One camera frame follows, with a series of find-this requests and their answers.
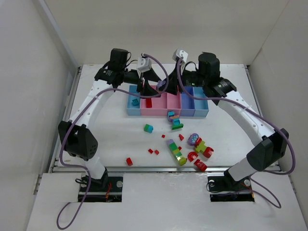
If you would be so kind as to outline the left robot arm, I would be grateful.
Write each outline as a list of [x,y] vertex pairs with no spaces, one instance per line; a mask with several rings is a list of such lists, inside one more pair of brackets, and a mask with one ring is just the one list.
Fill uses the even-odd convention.
[[58,125],[60,163],[67,166],[63,161],[64,152],[79,158],[79,167],[87,172],[91,180],[100,180],[106,168],[96,153],[98,141],[90,129],[113,93],[118,91],[130,94],[129,91],[119,89],[122,83],[129,83],[137,86],[136,97],[151,99],[162,95],[149,86],[145,75],[146,72],[152,72],[152,61],[156,62],[157,59],[143,53],[137,61],[136,69],[128,70],[128,54],[124,49],[112,49],[110,60],[95,75],[92,87],[77,112],[68,121],[61,121]]

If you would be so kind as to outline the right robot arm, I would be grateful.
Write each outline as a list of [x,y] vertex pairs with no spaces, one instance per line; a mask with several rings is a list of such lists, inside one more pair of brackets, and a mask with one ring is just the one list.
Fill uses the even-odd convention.
[[236,86],[220,74],[220,61],[215,54],[203,52],[198,56],[198,66],[188,71],[188,53],[177,49],[172,59],[176,62],[174,71],[165,84],[168,93],[176,90],[185,92],[185,87],[201,87],[205,99],[211,100],[224,110],[247,134],[253,149],[240,162],[225,171],[230,181],[240,181],[284,157],[288,132],[278,129],[263,119],[242,98]]

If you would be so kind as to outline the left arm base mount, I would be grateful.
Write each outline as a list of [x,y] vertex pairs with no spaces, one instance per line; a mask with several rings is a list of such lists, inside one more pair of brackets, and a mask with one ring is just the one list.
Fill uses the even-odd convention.
[[122,202],[123,177],[109,175],[105,172],[101,179],[91,178],[90,187],[88,188],[89,177],[87,175],[75,179],[79,184],[77,199],[79,202],[85,197],[84,202],[89,203],[117,203]]

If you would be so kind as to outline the teal green lego stack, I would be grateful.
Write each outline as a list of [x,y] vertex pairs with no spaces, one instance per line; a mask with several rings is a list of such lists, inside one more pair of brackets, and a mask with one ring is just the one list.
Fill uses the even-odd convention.
[[167,113],[167,119],[171,123],[171,129],[177,130],[183,128],[183,124],[180,122],[180,116],[176,115],[174,111],[169,111]]

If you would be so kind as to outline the green teal lego pair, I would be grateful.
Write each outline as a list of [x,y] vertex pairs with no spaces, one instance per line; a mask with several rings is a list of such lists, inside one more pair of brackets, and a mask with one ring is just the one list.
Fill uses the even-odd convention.
[[143,129],[143,130],[144,130],[145,132],[147,132],[147,133],[152,133],[153,130],[154,130],[154,128],[153,128],[152,125],[146,124],[146,125],[144,126],[144,129]]

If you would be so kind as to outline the teal lego brick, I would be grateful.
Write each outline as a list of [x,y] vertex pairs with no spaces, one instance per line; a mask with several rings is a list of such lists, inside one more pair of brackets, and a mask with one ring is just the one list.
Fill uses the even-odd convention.
[[134,106],[134,107],[139,106],[140,105],[139,100],[138,99],[133,99],[131,101],[131,105]]

